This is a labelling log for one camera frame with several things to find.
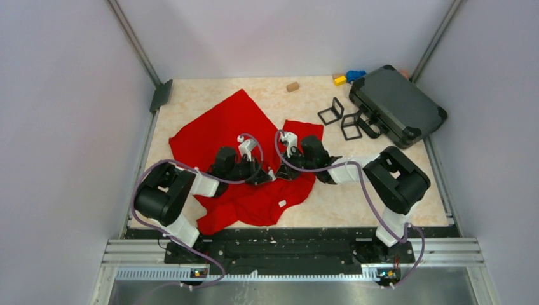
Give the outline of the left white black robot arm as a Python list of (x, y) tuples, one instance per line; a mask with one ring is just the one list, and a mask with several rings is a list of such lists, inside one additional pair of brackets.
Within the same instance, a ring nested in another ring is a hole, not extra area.
[(199, 261), (204, 253), (204, 246), (197, 241), (199, 230), (182, 213), (190, 196), (218, 198), (229, 188), (225, 180), (256, 186), (276, 179), (273, 170), (264, 170), (249, 148), (240, 152), (232, 147), (220, 148), (206, 175), (196, 168), (188, 170), (170, 162), (159, 164), (135, 192), (134, 210), (164, 230), (165, 236), (180, 240), (179, 253), (188, 262)]

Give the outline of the round glitter brooch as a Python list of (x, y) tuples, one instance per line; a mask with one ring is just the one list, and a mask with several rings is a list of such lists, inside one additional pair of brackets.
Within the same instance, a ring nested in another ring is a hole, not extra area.
[(269, 177), (270, 177), (270, 179), (271, 179), (272, 182), (276, 180), (276, 177), (275, 177), (275, 175), (274, 175), (274, 173), (273, 173), (272, 170), (270, 170), (270, 171), (268, 172), (268, 175), (269, 175)]

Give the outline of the red t-shirt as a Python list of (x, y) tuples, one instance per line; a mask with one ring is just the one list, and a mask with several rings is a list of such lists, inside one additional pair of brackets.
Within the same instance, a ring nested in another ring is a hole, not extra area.
[(308, 198), (316, 181), (312, 173), (269, 180), (269, 171), (281, 164), (276, 132), (247, 92), (238, 90), (169, 139), (175, 160), (232, 181), (219, 188), (217, 198), (195, 197), (207, 211), (197, 220), (202, 234), (213, 235), (238, 221), (272, 226), (286, 209)]

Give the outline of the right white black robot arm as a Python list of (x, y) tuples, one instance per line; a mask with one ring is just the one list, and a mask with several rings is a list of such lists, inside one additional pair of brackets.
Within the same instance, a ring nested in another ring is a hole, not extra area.
[(372, 252), (381, 262), (391, 261), (398, 243), (407, 241), (415, 205), (430, 188), (426, 173), (400, 149), (388, 146), (371, 158), (331, 156), (315, 135), (299, 139), (295, 133), (278, 130), (274, 147), (281, 159), (278, 176), (294, 180), (312, 173), (330, 185), (358, 183), (379, 222)]

